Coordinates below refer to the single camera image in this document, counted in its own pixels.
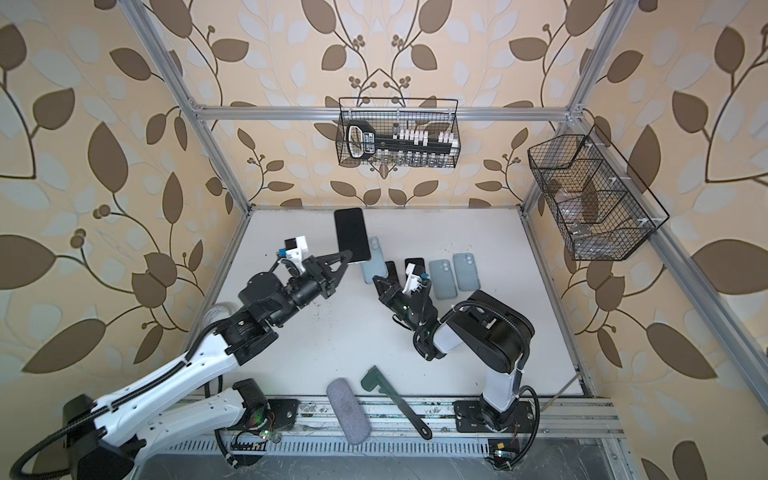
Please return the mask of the light blue phone case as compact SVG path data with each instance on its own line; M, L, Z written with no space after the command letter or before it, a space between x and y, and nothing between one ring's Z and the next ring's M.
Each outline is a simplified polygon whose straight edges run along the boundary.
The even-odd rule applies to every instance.
M429 262L428 268L435 298L437 300L456 298L458 291L450 261L447 259L433 260Z
M376 276L384 278L388 276L381 244L377 237L369 238L369 250L371 258L361 264L363 279L366 284L372 284Z
M481 288L477 263L472 253L465 252L454 254L453 266L459 291L474 292Z

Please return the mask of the black smartphone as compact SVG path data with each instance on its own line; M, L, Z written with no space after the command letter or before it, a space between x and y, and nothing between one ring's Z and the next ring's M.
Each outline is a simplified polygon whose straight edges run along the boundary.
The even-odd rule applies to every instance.
M421 276L426 273L425 261L422 257L406 258L404 264L408 275Z
M399 276L394 261L386 261L385 266L387 268L387 279L392 282L399 282Z
M369 261L371 252L363 210L359 207L338 209L333 215L339 251L349 251L351 263Z

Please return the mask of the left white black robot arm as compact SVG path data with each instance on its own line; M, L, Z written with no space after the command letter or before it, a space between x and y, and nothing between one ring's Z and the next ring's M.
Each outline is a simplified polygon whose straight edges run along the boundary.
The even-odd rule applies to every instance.
M273 343L277 328L315 298L338 287L350 251L304 256L279 251L276 262L291 275L282 283L273 271L254 275L238 297L242 307L207 325L187 352L140 380L96 400L80 395L64 407L64 426L38 442L12 465L13 479L52 444L63 446L67 466L41 472L41 479L123 479L135 466L177 441L208 430L244 426L266 399L252 380L179 409L173 406L197 388L254 358Z

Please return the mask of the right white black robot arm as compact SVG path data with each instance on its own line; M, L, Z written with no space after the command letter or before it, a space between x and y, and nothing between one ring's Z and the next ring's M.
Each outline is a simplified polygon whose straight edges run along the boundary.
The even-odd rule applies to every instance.
M535 335L532 323L482 290L440 315L425 273L410 274L404 286L375 276L373 285L393 320L412 333L413 347L424 360L441 359L464 344L482 361L486 383L479 400L480 418L492 431L512 426L521 393L532 391L521 384Z

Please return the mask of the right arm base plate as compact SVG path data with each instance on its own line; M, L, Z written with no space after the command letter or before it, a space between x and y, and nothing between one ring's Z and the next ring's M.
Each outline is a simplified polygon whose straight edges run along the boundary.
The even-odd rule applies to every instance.
M541 407L537 397L520 399L502 413L482 400L458 400L453 409L459 433L504 435L499 441L489 441L485 460L495 470L512 471L531 450L539 431Z

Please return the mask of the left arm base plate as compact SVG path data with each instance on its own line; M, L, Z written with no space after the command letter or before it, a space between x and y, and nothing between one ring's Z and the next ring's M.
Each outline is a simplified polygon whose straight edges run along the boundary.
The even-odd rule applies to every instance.
M214 432L217 447L226 463L240 469L259 462L269 446L282 440L282 433L296 422L297 399L271 399L247 410L244 419L228 429Z

